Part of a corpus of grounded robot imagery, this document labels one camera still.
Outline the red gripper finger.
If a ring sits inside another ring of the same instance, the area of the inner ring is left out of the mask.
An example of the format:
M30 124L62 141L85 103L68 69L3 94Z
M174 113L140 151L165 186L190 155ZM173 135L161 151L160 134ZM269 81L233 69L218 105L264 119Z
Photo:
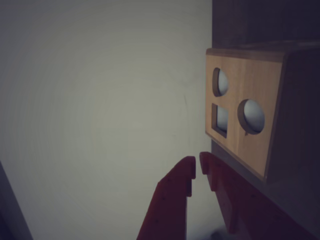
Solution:
M227 163L199 154L201 170L215 192L228 233L238 240L314 240L316 237Z
M195 178L196 158L186 156L157 183L138 240L186 239L187 198Z

